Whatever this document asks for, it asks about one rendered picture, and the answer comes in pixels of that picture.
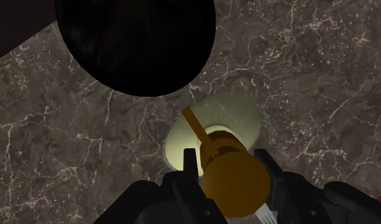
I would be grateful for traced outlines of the silver fork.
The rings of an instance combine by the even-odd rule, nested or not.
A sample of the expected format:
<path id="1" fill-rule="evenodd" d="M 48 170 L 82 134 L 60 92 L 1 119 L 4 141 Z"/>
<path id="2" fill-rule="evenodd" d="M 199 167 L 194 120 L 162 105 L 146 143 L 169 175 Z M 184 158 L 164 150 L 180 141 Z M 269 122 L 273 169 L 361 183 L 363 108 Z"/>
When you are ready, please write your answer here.
<path id="1" fill-rule="evenodd" d="M 266 203 L 264 203 L 256 212 L 256 217 L 260 220 L 261 224 L 278 224 L 277 218 L 270 210 Z"/>

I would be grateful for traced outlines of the pale yellow round container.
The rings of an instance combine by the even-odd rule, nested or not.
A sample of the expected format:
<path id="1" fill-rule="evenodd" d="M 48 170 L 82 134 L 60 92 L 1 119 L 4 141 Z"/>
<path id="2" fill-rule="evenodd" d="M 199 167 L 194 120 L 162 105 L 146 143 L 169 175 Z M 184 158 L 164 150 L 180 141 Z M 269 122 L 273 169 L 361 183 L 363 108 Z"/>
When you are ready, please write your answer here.
<path id="1" fill-rule="evenodd" d="M 210 96 L 190 108 L 207 134 L 224 130 L 233 134 L 250 151 L 258 140 L 261 118 L 256 98 L 241 93 L 221 93 Z M 183 115 L 170 129 L 164 149 L 166 164 L 174 171 L 183 170 L 185 148 L 194 148 L 198 175 L 203 175 L 200 163 L 201 142 Z"/>

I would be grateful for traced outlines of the brown round-topped grinder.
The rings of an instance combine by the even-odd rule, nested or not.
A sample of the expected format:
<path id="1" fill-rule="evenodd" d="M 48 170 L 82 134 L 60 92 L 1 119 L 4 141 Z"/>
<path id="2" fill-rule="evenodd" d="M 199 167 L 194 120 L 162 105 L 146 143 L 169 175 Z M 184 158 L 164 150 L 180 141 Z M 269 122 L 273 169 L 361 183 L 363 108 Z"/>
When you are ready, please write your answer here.
<path id="1" fill-rule="evenodd" d="M 182 114 L 201 142 L 201 188 L 205 196 L 228 218 L 255 213 L 270 193 L 265 166 L 232 133 L 215 130 L 208 134 L 190 108 L 183 109 Z"/>

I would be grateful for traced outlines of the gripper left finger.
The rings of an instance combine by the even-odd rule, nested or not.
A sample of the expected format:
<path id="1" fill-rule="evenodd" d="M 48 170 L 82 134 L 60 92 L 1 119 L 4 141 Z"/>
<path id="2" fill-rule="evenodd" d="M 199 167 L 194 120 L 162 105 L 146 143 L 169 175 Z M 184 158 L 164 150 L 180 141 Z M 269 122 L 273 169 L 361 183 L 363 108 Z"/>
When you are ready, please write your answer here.
<path id="1" fill-rule="evenodd" d="M 228 224 L 198 183 L 195 149 L 184 149 L 183 170 L 167 173 L 161 185 L 132 183 L 93 224 Z"/>

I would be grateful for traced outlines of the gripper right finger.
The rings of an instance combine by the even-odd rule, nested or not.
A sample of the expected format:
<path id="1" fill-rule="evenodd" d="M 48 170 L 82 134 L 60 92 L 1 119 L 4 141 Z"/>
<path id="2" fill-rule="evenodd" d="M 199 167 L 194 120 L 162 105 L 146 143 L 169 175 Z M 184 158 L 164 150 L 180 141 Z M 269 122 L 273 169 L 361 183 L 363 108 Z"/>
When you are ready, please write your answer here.
<path id="1" fill-rule="evenodd" d="M 357 188 L 333 181 L 320 189 L 301 174 L 283 171 L 264 149 L 254 156 L 270 176 L 267 205 L 278 224 L 381 224 L 381 202 Z"/>

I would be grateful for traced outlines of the black round bowl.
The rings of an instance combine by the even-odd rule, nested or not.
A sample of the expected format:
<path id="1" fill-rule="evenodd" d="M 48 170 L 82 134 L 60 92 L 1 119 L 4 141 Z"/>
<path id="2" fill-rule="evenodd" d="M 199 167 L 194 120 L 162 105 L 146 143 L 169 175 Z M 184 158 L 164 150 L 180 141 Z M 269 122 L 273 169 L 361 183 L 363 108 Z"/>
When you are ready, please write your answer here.
<path id="1" fill-rule="evenodd" d="M 206 65 L 214 0 L 55 0 L 71 55 L 105 86 L 138 97 L 173 93 Z"/>

